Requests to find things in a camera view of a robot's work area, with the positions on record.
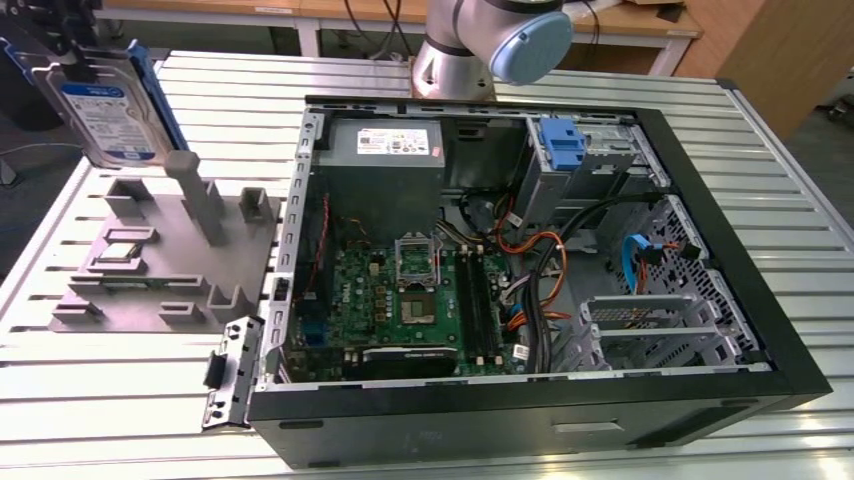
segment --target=gray plastic stand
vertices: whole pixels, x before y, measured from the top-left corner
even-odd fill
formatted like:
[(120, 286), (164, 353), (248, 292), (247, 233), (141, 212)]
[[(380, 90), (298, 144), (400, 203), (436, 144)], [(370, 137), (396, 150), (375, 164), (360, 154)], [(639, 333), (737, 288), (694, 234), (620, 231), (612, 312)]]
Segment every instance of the gray plastic stand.
[(184, 192), (151, 195), (116, 179), (104, 221), (51, 329), (73, 332), (221, 333), (257, 308), (280, 201), (263, 189), (220, 197), (199, 157), (173, 152), (165, 171)]

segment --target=metal latch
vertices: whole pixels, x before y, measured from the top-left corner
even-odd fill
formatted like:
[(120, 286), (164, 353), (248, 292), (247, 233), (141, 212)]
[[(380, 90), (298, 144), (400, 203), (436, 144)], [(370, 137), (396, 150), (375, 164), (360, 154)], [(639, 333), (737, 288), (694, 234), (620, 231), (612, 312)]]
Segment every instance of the metal latch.
[(204, 385), (211, 389), (201, 430), (249, 428), (245, 421), (264, 320), (247, 316), (225, 324), (219, 350), (211, 352)]

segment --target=power supply label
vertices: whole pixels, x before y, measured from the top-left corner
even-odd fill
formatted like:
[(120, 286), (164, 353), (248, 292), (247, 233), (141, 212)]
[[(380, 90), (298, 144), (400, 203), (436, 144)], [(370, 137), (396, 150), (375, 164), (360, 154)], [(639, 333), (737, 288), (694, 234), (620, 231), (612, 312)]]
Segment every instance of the power supply label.
[(430, 155), (427, 130), (363, 128), (358, 137), (359, 155)]

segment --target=slotted metal table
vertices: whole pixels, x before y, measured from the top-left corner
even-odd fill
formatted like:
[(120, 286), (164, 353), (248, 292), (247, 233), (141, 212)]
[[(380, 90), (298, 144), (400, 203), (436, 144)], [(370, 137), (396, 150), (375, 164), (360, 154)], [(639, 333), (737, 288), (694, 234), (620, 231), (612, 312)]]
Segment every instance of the slotted metal table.
[[(255, 186), (287, 195), (304, 95), (408, 95), (407, 66), (391, 62), (172, 52), (159, 76), (201, 176), (223, 194)], [(496, 89), (500, 100), (662, 110), (835, 393), (680, 448), (311, 475), (854, 477), (854, 235), (739, 92), (711, 80), (568, 72)], [(159, 169), (103, 171), (81, 161), (0, 287), (0, 477), (284, 475), (251, 431), (199, 433), (219, 335), (47, 330), (108, 215), (101, 196), (115, 176), (177, 193)]]

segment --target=motherboard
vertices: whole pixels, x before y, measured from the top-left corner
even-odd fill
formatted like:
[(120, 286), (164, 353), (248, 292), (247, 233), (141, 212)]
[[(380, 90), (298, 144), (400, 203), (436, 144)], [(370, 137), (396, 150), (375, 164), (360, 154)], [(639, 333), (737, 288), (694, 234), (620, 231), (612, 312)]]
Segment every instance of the motherboard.
[(302, 319), (290, 358), (310, 381), (514, 372), (495, 307), (504, 259), (403, 240), (336, 252), (331, 312)]

